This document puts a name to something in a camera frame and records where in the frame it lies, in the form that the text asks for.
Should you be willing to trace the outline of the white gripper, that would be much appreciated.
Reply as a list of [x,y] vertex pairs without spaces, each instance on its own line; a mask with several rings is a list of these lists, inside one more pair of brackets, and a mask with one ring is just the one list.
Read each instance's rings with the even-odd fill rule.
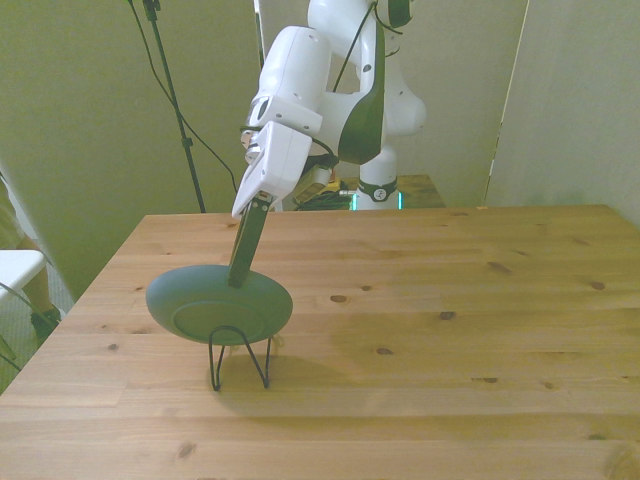
[[298,183],[312,138],[271,121],[257,143],[260,152],[247,167],[232,207],[232,216],[241,217],[229,264],[233,288],[240,288],[249,274],[271,203],[280,203]]

